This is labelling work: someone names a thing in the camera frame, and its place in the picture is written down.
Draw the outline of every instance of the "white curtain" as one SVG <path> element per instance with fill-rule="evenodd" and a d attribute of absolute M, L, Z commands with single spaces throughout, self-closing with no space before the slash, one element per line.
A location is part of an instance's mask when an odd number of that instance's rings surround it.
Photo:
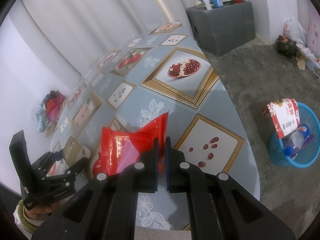
<path fill-rule="evenodd" d="M 22 0 L 40 30 L 82 75 L 134 37 L 180 20 L 196 0 Z"/>

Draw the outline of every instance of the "blue bottle cap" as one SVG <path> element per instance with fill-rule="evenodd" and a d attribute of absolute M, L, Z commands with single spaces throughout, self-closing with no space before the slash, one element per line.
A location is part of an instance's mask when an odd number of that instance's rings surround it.
<path fill-rule="evenodd" d="M 290 155 L 293 153 L 293 148 L 292 148 L 292 146 L 288 146 L 287 148 L 285 148 L 285 149 L 283 150 L 283 152 L 284 152 L 284 155 L 285 155 L 285 156 L 290 156 Z"/>

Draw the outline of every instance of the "black box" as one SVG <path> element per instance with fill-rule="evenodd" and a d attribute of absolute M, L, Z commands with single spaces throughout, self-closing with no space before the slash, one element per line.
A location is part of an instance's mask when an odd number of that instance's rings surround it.
<path fill-rule="evenodd" d="M 222 56 L 256 37 L 250 2 L 224 5 L 210 11 L 194 6 L 186 12 L 199 46 L 216 56 Z"/>

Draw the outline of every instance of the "red plastic wrapper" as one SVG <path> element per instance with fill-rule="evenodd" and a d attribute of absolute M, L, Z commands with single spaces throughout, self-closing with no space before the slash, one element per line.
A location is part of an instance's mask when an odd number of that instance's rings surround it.
<path fill-rule="evenodd" d="M 164 142 L 167 132 L 168 116 L 169 112 L 161 114 L 161 116 L 153 119 L 136 132 L 137 134 L 149 134 L 158 139 L 160 159 L 164 157 Z"/>
<path fill-rule="evenodd" d="M 137 162 L 143 152 L 152 149 L 153 138 L 152 135 L 113 131 L 109 127 L 103 127 L 101 154 L 96 161 L 102 167 L 98 172 L 108 175 L 121 172 L 125 167 Z"/>
<path fill-rule="evenodd" d="M 136 133 L 113 131 L 108 127 L 102 128 L 101 152 L 93 169 L 93 175 L 101 172 L 113 175 L 125 167 L 137 162 L 143 152 L 151 150 L 153 139 L 159 142 L 158 170 L 163 170 L 164 142 L 169 113 L 155 118 Z"/>

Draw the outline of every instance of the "table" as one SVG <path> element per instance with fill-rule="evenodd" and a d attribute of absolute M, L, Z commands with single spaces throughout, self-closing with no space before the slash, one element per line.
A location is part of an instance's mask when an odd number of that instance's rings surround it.
<path fill-rule="evenodd" d="M 92 178 L 102 127 L 134 132 L 166 112 L 167 136 L 186 161 L 205 162 L 201 169 L 211 174 L 229 173 L 260 199 L 257 166 L 235 107 L 180 22 L 137 37 L 92 66 L 62 110 L 50 150 L 64 148 L 70 136 L 90 149 L 89 171 L 77 177 L 80 188 Z M 160 172 L 158 192 L 139 193 L 136 225 L 182 230 L 188 224 L 186 194 L 169 194 Z"/>

